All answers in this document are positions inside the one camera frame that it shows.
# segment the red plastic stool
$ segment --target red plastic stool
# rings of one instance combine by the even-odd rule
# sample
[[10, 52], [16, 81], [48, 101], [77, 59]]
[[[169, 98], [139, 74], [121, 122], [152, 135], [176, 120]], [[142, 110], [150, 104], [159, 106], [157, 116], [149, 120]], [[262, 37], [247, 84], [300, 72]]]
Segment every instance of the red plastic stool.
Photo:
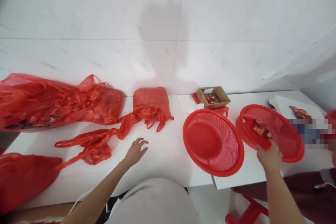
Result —
[[226, 224], [253, 224], [262, 213], [268, 217], [268, 210], [264, 206], [260, 205], [254, 199], [244, 196], [251, 204], [248, 206], [243, 216], [239, 220], [236, 220], [232, 217], [231, 214], [228, 214], [225, 217]]

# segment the person's left hand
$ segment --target person's left hand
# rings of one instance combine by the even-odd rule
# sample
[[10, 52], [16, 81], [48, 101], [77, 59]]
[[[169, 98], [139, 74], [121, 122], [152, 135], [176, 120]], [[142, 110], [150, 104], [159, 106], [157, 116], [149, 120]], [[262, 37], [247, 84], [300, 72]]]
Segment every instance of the person's left hand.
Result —
[[142, 158], [142, 156], [146, 153], [146, 151], [148, 150], [148, 147], [144, 148], [143, 150], [141, 150], [141, 147], [144, 144], [148, 144], [148, 141], [143, 141], [143, 138], [138, 138], [137, 140], [135, 140], [131, 147], [129, 148], [129, 150], [126, 153], [126, 156], [124, 158], [124, 162], [129, 166], [133, 166], [136, 163], [139, 162], [139, 160]]

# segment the white wall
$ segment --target white wall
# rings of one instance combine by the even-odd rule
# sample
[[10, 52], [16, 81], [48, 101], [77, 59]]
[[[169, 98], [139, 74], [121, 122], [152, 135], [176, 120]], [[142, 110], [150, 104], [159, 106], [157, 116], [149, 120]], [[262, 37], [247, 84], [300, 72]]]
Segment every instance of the white wall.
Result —
[[296, 60], [333, 47], [335, 27], [336, 0], [0, 0], [0, 78], [95, 74], [129, 96], [300, 89]]
[[303, 93], [325, 111], [336, 110], [336, 76], [303, 89]]

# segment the white cable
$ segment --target white cable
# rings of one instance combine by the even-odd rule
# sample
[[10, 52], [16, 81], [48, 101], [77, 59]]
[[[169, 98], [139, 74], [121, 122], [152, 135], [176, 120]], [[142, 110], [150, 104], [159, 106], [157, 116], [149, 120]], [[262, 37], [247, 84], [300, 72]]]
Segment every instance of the white cable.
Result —
[[74, 203], [74, 205], [73, 205], [72, 208], [70, 209], [70, 212], [68, 213], [68, 215], [72, 212], [72, 210], [74, 209], [74, 207], [75, 207], [75, 205], [77, 204], [77, 202], [78, 202], [83, 196], [85, 196], [86, 194], [88, 194], [88, 193], [90, 193], [90, 192], [92, 192], [92, 190], [87, 191], [87, 192], [84, 193], [82, 196], [80, 196], [80, 197], [78, 198], [78, 200], [76, 200], [76, 202]]
[[335, 189], [336, 189], [336, 186], [334, 186], [333, 184], [330, 184], [330, 183], [324, 183], [324, 185], [326, 185], [326, 184], [328, 184], [328, 185], [331, 185], [331, 186], [333, 186]]
[[75, 207], [75, 205], [77, 204], [77, 202], [78, 202], [83, 196], [85, 196], [86, 194], [88, 194], [88, 193], [90, 193], [90, 192], [92, 192], [92, 191], [93, 191], [93, 190], [87, 191], [87, 192], [84, 193], [82, 196], [80, 196], [80, 197], [78, 198], [78, 200], [76, 200], [76, 202], [74, 203], [74, 205], [72, 206], [72, 208], [70, 209], [68, 215], [72, 212], [72, 210], [74, 209], [74, 207]]

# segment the red candy wrapper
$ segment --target red candy wrapper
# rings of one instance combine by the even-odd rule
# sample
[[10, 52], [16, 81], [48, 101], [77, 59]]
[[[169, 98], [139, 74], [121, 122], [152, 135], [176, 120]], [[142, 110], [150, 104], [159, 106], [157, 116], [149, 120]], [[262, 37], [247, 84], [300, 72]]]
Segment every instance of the red candy wrapper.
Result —
[[254, 123], [252, 126], [252, 129], [254, 132], [256, 132], [260, 137], [263, 136], [264, 132], [265, 132], [265, 128], [264, 127], [260, 127], [257, 123]]
[[206, 96], [205, 98], [206, 98], [206, 100], [208, 101], [208, 103], [210, 103], [210, 104], [215, 103], [213, 100], [210, 99], [210, 97]]
[[266, 127], [266, 126], [267, 126], [265, 123], [263, 123], [262, 121], [259, 121], [259, 120], [254, 120], [254, 122], [255, 122], [256, 124], [258, 124], [259, 127]]
[[294, 115], [297, 119], [311, 119], [312, 117], [307, 114], [306, 110], [298, 109], [293, 106], [289, 106], [291, 110], [294, 112]]

